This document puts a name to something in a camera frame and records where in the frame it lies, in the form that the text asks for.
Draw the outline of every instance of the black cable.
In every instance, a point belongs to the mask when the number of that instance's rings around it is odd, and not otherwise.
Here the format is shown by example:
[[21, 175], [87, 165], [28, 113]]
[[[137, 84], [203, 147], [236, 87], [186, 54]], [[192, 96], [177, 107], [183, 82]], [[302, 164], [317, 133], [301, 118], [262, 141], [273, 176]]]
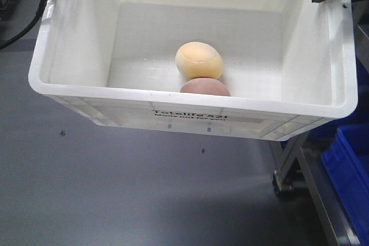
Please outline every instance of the black cable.
[[0, 50], [3, 50], [4, 48], [10, 46], [12, 43], [16, 42], [21, 37], [23, 37], [25, 34], [27, 34], [37, 24], [37, 22], [40, 20], [40, 18], [42, 18], [42, 15], [45, 11], [46, 4], [47, 4], [47, 0], [40, 0], [39, 7], [36, 11], [36, 15], [33, 18], [33, 20], [19, 34], [12, 37], [10, 40], [0, 44]]

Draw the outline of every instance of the floor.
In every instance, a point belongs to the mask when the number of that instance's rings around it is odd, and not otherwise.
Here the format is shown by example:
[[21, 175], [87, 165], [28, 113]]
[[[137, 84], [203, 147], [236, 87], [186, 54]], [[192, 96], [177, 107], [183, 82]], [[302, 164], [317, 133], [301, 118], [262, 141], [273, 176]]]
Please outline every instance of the floor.
[[36, 36], [0, 52], [1, 246], [327, 245], [308, 193], [274, 195], [267, 141], [94, 125], [29, 87]]

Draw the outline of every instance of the metal stand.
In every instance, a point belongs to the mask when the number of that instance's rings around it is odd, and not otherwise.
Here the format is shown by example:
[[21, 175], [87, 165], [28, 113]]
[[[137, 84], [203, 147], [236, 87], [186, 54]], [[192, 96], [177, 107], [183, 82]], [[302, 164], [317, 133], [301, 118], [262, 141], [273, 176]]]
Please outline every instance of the metal stand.
[[299, 179], [301, 172], [329, 245], [360, 246], [360, 241], [320, 160], [327, 144], [317, 145], [307, 141], [307, 138], [308, 133], [304, 133], [290, 139], [284, 150], [279, 142], [270, 143], [277, 160], [277, 170], [273, 172], [274, 191], [282, 198], [293, 197], [294, 182]]

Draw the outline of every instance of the yellow ball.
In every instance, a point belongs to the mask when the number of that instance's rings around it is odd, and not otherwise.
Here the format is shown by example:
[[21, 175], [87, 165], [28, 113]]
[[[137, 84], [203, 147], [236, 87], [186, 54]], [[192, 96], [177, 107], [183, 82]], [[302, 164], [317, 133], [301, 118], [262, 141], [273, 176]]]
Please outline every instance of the yellow ball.
[[223, 73], [223, 60], [210, 45], [193, 41], [178, 49], [175, 57], [179, 72], [187, 79], [218, 79]]

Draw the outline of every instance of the soft ball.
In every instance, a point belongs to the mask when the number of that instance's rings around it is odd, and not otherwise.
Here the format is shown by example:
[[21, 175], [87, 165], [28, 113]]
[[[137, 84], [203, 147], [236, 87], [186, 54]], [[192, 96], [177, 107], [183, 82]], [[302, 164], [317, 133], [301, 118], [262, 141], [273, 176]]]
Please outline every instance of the soft ball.
[[231, 96], [229, 90], [222, 82], [212, 78], [196, 78], [189, 80], [185, 83], [180, 92]]
[[223, 73], [223, 60], [210, 45], [193, 41], [182, 45], [175, 57], [179, 72], [187, 79], [218, 79]]

